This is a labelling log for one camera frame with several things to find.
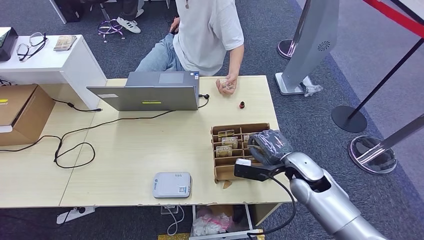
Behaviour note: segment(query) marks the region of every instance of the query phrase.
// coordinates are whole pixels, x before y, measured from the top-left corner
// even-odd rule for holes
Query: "gray laptop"
[[[198,71],[134,71],[125,86],[88,86],[118,111],[179,111],[199,107]]]

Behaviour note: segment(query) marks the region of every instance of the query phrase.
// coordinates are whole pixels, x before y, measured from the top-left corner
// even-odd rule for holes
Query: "person's hand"
[[[169,29],[169,32],[172,32],[173,28],[175,28],[174,33],[178,32],[178,25],[180,24],[180,18],[176,17],[173,19],[173,23]]]
[[[221,81],[219,79],[216,80],[215,84],[216,84],[216,88],[218,88],[218,91],[221,94],[224,95],[231,95],[236,91],[237,88],[237,77],[239,76],[239,74],[235,74],[235,73],[229,73],[225,79],[226,82],[225,83],[221,83]]]

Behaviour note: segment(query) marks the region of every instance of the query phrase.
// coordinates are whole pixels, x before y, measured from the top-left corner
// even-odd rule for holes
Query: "white cabinet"
[[[10,60],[0,62],[0,79],[16,84],[69,84],[88,109],[95,109],[99,98],[87,86],[105,86],[106,77],[82,35],[68,51],[53,51],[58,35],[47,36],[44,48],[25,62],[16,53],[19,44],[29,45],[29,36],[20,36]]]

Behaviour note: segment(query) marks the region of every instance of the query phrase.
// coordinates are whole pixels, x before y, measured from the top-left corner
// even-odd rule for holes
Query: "silver robotic arm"
[[[277,181],[274,176],[284,173],[290,180],[293,196],[335,239],[387,240],[361,216],[333,177],[306,154],[294,152],[280,131],[264,130],[250,135],[248,146],[251,155],[262,165],[237,159],[234,166],[236,177],[257,181],[272,178]]]
[[[301,152],[283,158],[292,169],[290,190],[299,203],[337,240],[387,240],[368,223],[333,177]]]

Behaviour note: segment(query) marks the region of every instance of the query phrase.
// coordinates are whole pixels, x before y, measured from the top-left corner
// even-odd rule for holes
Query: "human arm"
[[[230,55],[226,82],[220,83],[220,80],[217,80],[216,87],[221,94],[233,94],[237,87],[237,77],[245,52],[245,38],[234,0],[220,1],[220,3],[222,4],[219,7],[220,11],[211,26]]]
[[[170,33],[177,33],[178,32],[178,25],[180,25],[180,18],[176,17],[173,19],[173,22],[171,24],[171,27],[169,28]]]
[[[232,87],[224,87],[220,80],[216,80],[216,87],[221,94],[233,94],[237,88],[237,77],[239,76],[240,66],[242,64],[243,55],[245,53],[245,45],[242,44],[229,51],[229,68],[228,75],[225,77],[225,85]]]

